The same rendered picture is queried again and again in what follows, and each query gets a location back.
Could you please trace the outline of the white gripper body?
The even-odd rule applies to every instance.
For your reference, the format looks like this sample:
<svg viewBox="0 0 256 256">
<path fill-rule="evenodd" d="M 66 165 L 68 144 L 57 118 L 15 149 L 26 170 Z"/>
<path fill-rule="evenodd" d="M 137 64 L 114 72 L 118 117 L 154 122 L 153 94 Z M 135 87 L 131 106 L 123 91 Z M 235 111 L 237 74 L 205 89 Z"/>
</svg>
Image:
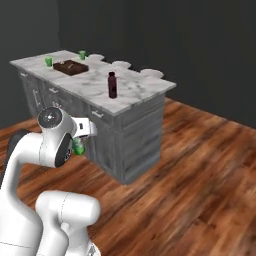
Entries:
<svg viewBox="0 0 256 256">
<path fill-rule="evenodd" d="M 92 121 L 88 121 L 86 124 L 86 135 L 90 137 L 97 135 L 97 127 Z"/>
</svg>

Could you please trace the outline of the grey marble-topped island counter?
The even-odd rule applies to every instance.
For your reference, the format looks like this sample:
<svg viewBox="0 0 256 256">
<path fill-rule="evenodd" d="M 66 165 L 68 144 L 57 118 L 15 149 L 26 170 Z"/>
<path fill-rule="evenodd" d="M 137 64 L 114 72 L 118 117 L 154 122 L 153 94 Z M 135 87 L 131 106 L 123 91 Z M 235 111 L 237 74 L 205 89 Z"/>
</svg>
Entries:
<svg viewBox="0 0 256 256">
<path fill-rule="evenodd" d="M 30 113 L 39 114 L 44 107 L 64 109 L 74 117 L 88 117 L 98 135 L 85 144 L 87 159 L 100 166 L 122 184 L 130 184 L 160 159 L 162 119 L 165 93 L 175 84 L 162 78 L 145 77 L 130 68 L 81 60 L 62 50 L 49 55 L 54 62 L 73 60 L 87 65 L 85 73 L 69 76 L 47 67 L 38 55 L 11 62 L 23 83 Z M 20 72 L 28 74 L 22 77 Z M 108 77 L 114 72 L 117 97 L 109 97 Z M 49 88 L 57 89 L 54 94 Z M 33 89 L 40 106 L 36 106 Z M 92 111 L 104 114 L 102 118 Z"/>
</svg>

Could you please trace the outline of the dark red bottle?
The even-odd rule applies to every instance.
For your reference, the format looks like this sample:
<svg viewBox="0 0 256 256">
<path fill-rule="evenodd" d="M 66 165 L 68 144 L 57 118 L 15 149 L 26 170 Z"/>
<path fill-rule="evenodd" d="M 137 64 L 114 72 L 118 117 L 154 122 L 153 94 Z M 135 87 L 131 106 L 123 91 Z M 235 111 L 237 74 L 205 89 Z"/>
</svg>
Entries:
<svg viewBox="0 0 256 256">
<path fill-rule="evenodd" d="M 108 88 L 109 88 L 109 97 L 114 99 L 117 97 L 117 79 L 114 72 L 109 73 L 108 77 Z"/>
</svg>

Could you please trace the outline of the dark brown tray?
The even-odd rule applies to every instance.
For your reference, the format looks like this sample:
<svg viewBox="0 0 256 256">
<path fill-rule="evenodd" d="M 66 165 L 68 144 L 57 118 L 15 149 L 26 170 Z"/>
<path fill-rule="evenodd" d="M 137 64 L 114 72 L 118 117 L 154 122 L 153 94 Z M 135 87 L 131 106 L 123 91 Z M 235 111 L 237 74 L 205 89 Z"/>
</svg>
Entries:
<svg viewBox="0 0 256 256">
<path fill-rule="evenodd" d="M 89 70 L 87 65 L 75 62 L 73 60 L 54 63 L 53 68 L 69 76 L 78 75 Z"/>
</svg>

